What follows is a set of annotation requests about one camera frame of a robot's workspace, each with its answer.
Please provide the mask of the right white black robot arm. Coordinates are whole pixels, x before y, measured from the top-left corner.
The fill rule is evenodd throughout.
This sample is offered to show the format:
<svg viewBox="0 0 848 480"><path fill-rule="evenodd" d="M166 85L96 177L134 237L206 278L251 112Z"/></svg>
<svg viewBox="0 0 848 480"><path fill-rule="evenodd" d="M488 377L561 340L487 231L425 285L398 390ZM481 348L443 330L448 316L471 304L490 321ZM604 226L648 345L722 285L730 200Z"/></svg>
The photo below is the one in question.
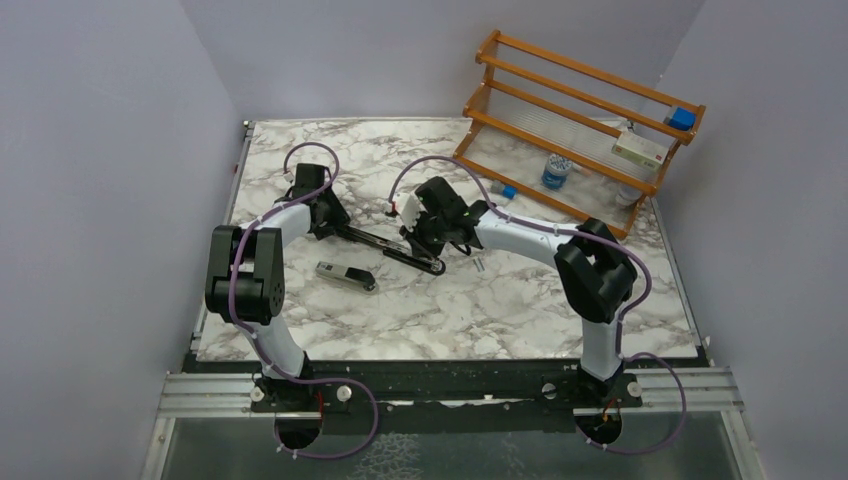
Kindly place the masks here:
<svg viewBox="0 0 848 480"><path fill-rule="evenodd" d="M400 233L416 256L438 257L452 245L465 255L505 251L556 269L569 306L582 319L578 396L600 407L616 395L623 366L616 317L631 298L637 270L605 223L591 218L558 226L499 211L484 200L467 204L442 177L394 195L388 211L400 218Z"/></svg>

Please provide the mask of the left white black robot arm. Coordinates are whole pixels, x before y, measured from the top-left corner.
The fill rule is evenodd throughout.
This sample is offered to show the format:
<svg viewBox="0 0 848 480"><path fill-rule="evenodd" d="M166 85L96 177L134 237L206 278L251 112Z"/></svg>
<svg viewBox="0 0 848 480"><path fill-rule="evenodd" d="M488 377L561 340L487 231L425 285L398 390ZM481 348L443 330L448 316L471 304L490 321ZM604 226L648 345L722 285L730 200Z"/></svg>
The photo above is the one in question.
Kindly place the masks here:
<svg viewBox="0 0 848 480"><path fill-rule="evenodd" d="M310 405L315 386L308 355L282 318L284 249L309 234L330 236L349 220L328 173L318 164L298 165L294 185L271 211L245 226L220 225L211 237L206 308L243 334L266 384L294 411Z"/></svg>

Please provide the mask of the beige black stapler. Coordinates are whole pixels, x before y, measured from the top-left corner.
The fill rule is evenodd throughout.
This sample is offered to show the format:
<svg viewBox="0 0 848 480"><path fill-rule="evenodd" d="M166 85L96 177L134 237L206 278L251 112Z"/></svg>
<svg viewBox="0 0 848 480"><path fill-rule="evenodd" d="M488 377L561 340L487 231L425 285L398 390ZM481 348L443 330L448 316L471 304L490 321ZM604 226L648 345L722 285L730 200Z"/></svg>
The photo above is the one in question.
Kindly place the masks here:
<svg viewBox="0 0 848 480"><path fill-rule="evenodd" d="M377 280L368 270L329 262L318 262L315 267L315 274L320 278L359 293L372 295L378 291Z"/></svg>

